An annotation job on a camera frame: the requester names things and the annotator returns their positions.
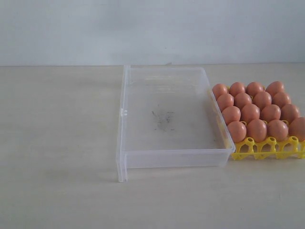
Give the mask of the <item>clear plastic container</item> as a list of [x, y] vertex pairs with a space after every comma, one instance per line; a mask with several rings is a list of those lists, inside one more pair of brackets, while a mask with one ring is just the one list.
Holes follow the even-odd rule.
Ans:
[[202, 67], [124, 67], [116, 150], [120, 182], [133, 168], [223, 166], [234, 151]]

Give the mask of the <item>yellow plastic egg tray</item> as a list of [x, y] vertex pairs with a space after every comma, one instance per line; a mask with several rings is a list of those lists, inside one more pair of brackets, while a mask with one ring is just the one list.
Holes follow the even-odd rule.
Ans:
[[[218, 104], [216, 110], [221, 114], [221, 117], [218, 117], [216, 120], [220, 127], [220, 131], [225, 138], [224, 142], [226, 144], [234, 143]], [[288, 123], [286, 120], [281, 121], [283, 121], [289, 128], [290, 123]], [[240, 119], [240, 122], [247, 126], [245, 121]], [[267, 133], [267, 137], [264, 141], [255, 142], [253, 138], [246, 135], [242, 142], [234, 143], [231, 157], [234, 160], [242, 160], [247, 157], [253, 157], [256, 160], [263, 160], [268, 157], [274, 157], [276, 159], [286, 159], [290, 157], [304, 158], [305, 141], [300, 142], [297, 137], [288, 135], [286, 140], [278, 142], [274, 137], [269, 136]]]

